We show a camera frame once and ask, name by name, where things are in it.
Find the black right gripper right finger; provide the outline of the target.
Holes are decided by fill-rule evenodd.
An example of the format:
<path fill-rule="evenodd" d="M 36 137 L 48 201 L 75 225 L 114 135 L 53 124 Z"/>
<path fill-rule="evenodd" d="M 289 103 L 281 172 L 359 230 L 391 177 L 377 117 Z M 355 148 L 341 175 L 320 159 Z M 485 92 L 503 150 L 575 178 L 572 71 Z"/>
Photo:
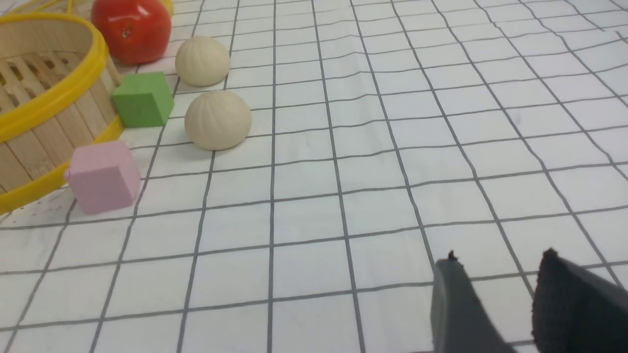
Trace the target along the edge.
<path fill-rule="evenodd" d="M 532 337 L 541 353 L 625 353 L 628 293 L 546 250 L 532 300 Z"/>

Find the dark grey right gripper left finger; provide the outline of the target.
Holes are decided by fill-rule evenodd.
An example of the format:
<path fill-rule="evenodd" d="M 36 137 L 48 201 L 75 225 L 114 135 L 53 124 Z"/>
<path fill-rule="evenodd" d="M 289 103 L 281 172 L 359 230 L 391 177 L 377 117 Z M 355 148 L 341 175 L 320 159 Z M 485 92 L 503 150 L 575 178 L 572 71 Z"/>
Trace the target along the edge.
<path fill-rule="evenodd" d="M 436 353 L 514 353 L 491 322 L 453 251 L 434 265 L 431 332 Z"/>

